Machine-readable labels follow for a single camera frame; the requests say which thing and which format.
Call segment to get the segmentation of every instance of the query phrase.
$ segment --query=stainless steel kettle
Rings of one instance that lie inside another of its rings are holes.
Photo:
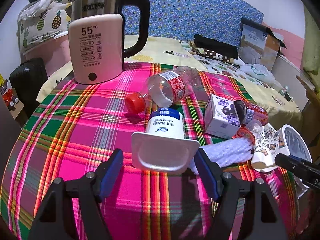
[[[125,18],[122,7],[140,9],[139,37],[124,49]],[[125,57],[137,54],[148,39],[149,0],[73,0],[66,9],[71,62],[77,82],[95,84],[118,76]]]

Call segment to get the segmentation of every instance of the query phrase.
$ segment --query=pineapple pattern fabric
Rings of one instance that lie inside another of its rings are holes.
[[[57,16],[53,19],[53,22],[52,22],[52,28],[55,30],[55,29],[58,29],[61,25],[61,11],[57,11]]]
[[[71,6],[71,2],[72,0],[39,0],[27,5],[18,17],[20,52],[66,32],[71,19],[65,9]]]

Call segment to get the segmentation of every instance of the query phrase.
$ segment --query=plaid tablecloth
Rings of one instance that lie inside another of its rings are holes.
[[[1,216],[19,239],[27,239],[32,220],[56,177],[77,179],[95,170],[115,148],[124,152],[124,166],[112,194],[101,205],[106,224],[117,239],[202,239],[217,208],[199,177],[187,170],[181,176],[141,171],[132,167],[131,134],[144,131],[151,111],[127,113],[124,98],[139,91],[151,75],[172,65],[127,63],[117,78],[81,85],[66,78],[31,116],[10,155],[1,187]],[[254,101],[233,78],[199,72],[203,86],[173,106],[185,120],[186,137],[201,145],[221,141],[203,131],[209,94]],[[288,234],[296,221],[296,193],[292,174],[278,168],[258,173],[247,163],[228,168],[245,180],[263,178],[279,204]],[[244,201],[239,201],[232,238],[236,239]],[[73,200],[77,230],[85,232],[78,200]]]

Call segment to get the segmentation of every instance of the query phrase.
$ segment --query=milk carton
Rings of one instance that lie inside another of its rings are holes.
[[[233,101],[211,94],[204,112],[206,133],[231,139],[240,128],[240,121]]]

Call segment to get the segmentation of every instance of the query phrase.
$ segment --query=polka dot fabric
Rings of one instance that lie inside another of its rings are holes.
[[[263,14],[243,0],[150,0],[149,36],[193,40],[198,33],[238,46],[240,19],[261,23]],[[125,34],[137,35],[140,13],[124,7]]]

